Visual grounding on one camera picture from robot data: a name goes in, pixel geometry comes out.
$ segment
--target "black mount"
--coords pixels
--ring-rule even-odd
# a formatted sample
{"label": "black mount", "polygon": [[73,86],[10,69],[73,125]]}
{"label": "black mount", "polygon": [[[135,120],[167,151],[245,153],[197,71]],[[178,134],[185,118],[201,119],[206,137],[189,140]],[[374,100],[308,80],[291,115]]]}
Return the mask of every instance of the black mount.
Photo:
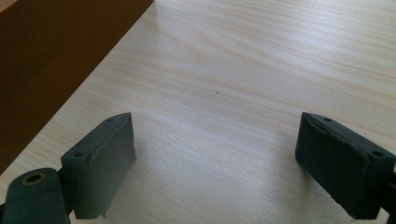
{"label": "black mount", "polygon": [[396,223],[396,157],[335,120],[303,113],[296,159],[356,219]]}
{"label": "black mount", "polygon": [[105,216],[132,161],[130,113],[106,119],[62,157],[62,169],[41,168],[17,177],[0,205],[1,224],[70,223]]}

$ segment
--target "light wood grain surface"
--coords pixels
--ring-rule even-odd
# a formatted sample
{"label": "light wood grain surface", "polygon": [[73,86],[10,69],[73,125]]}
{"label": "light wood grain surface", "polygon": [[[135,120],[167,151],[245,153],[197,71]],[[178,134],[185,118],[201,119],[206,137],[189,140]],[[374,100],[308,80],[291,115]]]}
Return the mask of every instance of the light wood grain surface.
{"label": "light wood grain surface", "polygon": [[108,218],[72,223],[352,222],[294,159],[300,116],[396,153],[395,12],[387,0],[157,0],[1,175],[0,201],[131,111],[138,159]]}

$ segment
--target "mounting hole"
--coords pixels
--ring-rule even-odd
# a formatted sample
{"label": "mounting hole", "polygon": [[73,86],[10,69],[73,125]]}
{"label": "mounting hole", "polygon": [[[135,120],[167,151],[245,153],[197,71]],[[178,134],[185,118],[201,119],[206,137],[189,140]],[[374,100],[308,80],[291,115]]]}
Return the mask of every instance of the mounting hole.
{"label": "mounting hole", "polygon": [[80,157],[83,157],[84,156],[84,153],[82,153],[82,152],[76,152],[75,153],[75,157],[77,157],[77,158],[80,158]]}
{"label": "mounting hole", "polygon": [[22,184],[24,186],[32,186],[34,184],[41,182],[45,178],[46,178],[46,174],[44,173],[36,173],[36,174],[28,175],[22,180]]}
{"label": "mounting hole", "polygon": [[377,156],[377,157],[383,157],[384,156],[384,154],[382,154],[382,152],[379,152],[379,151],[372,151],[372,154]]}

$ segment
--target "black plastic part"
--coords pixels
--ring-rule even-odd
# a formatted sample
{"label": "black plastic part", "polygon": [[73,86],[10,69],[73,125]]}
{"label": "black plastic part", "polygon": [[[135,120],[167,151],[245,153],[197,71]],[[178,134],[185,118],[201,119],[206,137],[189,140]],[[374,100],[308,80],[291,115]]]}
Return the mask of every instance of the black plastic part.
{"label": "black plastic part", "polygon": [[381,190],[381,206],[390,214],[389,219],[396,217],[396,174],[393,174]]}
{"label": "black plastic part", "polygon": [[396,224],[396,220],[393,216],[389,216],[387,224]]}
{"label": "black plastic part", "polygon": [[62,156],[62,179],[77,189],[66,207],[76,218],[105,215],[132,160],[134,132],[130,113],[106,119]]}
{"label": "black plastic part", "polygon": [[374,219],[396,158],[342,124],[303,113],[296,159],[356,219]]}
{"label": "black plastic part", "polygon": [[42,168],[20,175],[9,185],[3,224],[68,224],[58,173]]}
{"label": "black plastic part", "polygon": [[16,178],[0,205],[0,224],[64,224],[105,215],[134,152],[130,113],[106,119],[62,156],[63,168],[43,168]]}

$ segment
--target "brown floor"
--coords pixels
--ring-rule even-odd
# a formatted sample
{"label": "brown floor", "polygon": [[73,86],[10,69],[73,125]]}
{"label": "brown floor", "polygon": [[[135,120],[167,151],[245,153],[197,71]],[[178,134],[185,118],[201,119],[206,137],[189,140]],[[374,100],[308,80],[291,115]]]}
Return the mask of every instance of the brown floor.
{"label": "brown floor", "polygon": [[152,0],[19,0],[0,13],[0,174]]}

